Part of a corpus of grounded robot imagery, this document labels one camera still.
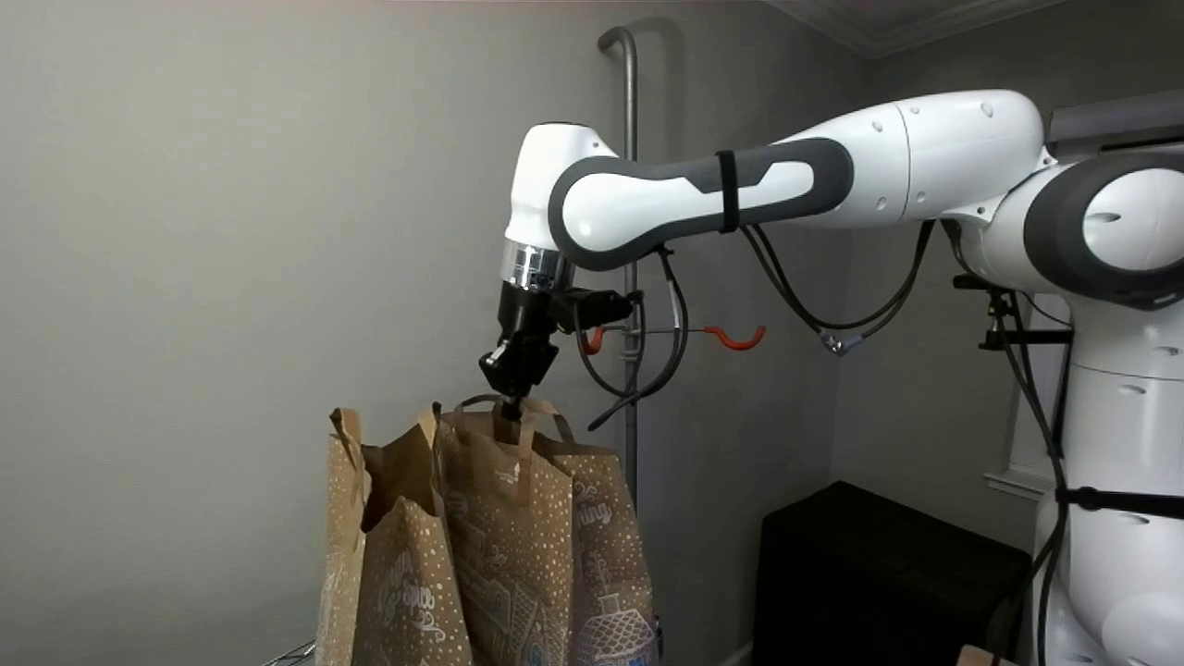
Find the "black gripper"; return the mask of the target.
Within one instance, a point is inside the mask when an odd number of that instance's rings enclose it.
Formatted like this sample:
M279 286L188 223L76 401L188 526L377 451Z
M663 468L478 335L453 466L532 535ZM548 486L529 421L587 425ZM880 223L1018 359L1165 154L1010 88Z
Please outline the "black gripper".
M498 340L478 359L483 381L508 397L526 401L555 362L558 349L552 334L579 334L593 325L622 322L631 301L595 290L526 292L519 286L498 290Z

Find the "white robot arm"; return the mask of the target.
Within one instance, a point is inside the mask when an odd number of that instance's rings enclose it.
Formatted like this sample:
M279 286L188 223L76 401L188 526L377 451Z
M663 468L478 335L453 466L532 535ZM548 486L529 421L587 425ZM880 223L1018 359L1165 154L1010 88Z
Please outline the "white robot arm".
M860 106L762 149L636 165L595 130L521 135L504 230L498 335L481 372L508 401L545 381L558 328L593 322L574 270L762 223L948 223L971 276L1054 292L1071 349L1049 492L1045 666L1184 666L1184 159L1172 145L1068 162L1012 88Z

